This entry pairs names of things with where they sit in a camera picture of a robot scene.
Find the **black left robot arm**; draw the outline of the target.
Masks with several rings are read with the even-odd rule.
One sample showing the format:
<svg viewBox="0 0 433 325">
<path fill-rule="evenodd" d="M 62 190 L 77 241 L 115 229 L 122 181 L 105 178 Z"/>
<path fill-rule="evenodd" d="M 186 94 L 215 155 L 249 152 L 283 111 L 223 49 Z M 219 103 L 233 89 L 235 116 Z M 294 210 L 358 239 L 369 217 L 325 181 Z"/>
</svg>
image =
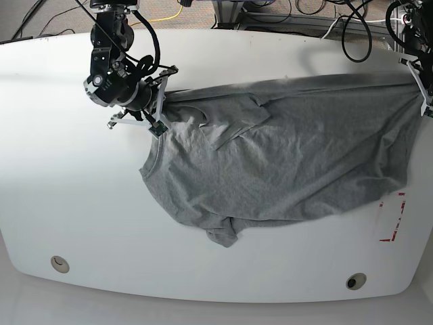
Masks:
<svg viewBox="0 0 433 325">
<path fill-rule="evenodd" d="M 392 27 L 392 19 L 399 9 L 403 15 L 398 19 L 403 31 L 398 34 Z M 423 104 L 420 114 L 432 117 L 432 2 L 431 1 L 391 1 L 384 18 L 390 38 L 406 54 L 415 56 L 415 60 L 401 59 L 421 92 Z"/>
</svg>

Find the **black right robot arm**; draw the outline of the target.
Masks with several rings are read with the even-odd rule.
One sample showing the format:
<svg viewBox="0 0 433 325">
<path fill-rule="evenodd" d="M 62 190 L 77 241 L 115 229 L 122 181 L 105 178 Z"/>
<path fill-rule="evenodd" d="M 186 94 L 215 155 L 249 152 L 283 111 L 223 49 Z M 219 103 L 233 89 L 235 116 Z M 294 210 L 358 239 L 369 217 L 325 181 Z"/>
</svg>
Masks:
<svg viewBox="0 0 433 325">
<path fill-rule="evenodd" d="M 103 107 L 120 106 L 108 122 L 140 125 L 154 137 L 170 128 L 163 115 L 168 78 L 178 72 L 176 66 L 160 63 L 160 44 L 155 30 L 139 13 L 138 1 L 91 1 L 86 14 L 94 22 L 91 31 L 90 75 L 83 83 L 88 98 Z M 154 55 L 135 59 L 128 54 L 134 32 L 127 16 L 133 14 L 150 32 Z"/>
</svg>

